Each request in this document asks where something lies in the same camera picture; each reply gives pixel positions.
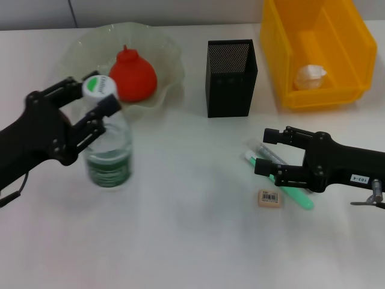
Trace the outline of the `clear green-label water bottle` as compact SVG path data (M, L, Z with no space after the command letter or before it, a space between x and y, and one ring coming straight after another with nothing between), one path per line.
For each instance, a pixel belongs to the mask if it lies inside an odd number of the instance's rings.
M82 95L83 116L107 96L118 98L117 86L108 76L91 76L83 82ZM99 187L115 189L125 184L132 174L132 134L121 111L104 117L103 124L105 133L84 150L84 158L91 181Z

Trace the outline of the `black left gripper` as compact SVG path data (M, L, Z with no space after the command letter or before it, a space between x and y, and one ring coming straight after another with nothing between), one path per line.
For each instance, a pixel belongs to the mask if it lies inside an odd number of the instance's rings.
M87 104L84 116L73 126L60 111L81 99L83 83L97 75L94 70L80 81L70 76L26 97L20 117L0 131L0 191L46 160L73 164L80 152L106 132L103 119L121 110L114 95Z

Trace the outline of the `black mesh pen holder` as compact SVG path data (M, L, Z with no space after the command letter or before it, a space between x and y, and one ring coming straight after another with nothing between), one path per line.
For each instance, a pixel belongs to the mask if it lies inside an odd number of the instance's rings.
M209 41L205 84L208 118L247 117L257 73L252 39Z

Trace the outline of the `translucent green wavy fruit plate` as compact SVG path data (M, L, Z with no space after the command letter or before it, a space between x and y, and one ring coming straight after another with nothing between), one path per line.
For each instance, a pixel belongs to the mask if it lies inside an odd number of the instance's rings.
M124 45L137 50L139 56L152 65L158 86L148 100L123 104L123 112L131 116L157 109L168 91L183 83L185 71L180 46L158 28L148 25L125 22L91 29L71 43L49 74L48 84L68 76L79 81L94 70L109 74Z

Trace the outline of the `gray pen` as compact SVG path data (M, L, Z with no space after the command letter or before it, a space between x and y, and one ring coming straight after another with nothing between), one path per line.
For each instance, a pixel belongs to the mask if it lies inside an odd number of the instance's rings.
M287 165L283 159L281 159L277 154L267 148L260 141L251 139L248 140L245 144L248 146L249 150L244 154L244 158L253 166L255 166L255 160L257 158L263 158L266 160L271 160L273 163Z

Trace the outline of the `red-orange fruit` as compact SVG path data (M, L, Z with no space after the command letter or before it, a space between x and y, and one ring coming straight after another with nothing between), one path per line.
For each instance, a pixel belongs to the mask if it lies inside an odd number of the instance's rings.
M140 102L154 94L158 80L153 66L136 49L123 45L118 52L109 77L115 81L119 99Z

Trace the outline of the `yellow plastic bin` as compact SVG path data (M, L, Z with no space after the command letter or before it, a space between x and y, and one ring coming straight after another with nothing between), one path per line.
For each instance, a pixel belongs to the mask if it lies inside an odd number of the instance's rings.
M264 0L260 44L284 107L345 105L371 87L377 44L352 0ZM322 66L320 88L300 90L300 68Z

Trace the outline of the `beige eraser with barcode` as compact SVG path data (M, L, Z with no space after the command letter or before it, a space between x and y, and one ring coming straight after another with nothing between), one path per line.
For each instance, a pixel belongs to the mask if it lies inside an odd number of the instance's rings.
M260 207L281 208L283 201L279 192L261 189L258 192L257 203Z

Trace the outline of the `green pen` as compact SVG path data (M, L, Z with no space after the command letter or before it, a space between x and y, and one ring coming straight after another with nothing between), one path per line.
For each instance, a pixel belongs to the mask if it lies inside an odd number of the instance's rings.
M249 150L244 154L244 158L248 163L254 168L256 165L256 154ZM297 205L302 207L305 210L312 210L314 208L314 203L310 198L299 188L292 187L280 187L280 190L284 192L288 197L290 197Z

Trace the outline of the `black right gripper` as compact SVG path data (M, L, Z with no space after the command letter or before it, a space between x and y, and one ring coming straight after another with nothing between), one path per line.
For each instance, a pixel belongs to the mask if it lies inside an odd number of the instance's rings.
M310 189L322 193L332 184L371 190L372 181L381 181L385 192L385 152L345 146L326 132L309 132L287 126L282 132L265 128L263 142L278 143L305 150L303 166L256 159L254 173L273 176L278 187Z

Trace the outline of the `white paper ball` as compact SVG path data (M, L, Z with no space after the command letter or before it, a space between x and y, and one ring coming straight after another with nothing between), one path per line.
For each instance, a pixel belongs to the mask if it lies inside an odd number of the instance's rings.
M294 84L299 90L313 90L322 86L327 71L319 65L309 64L301 67L294 78Z

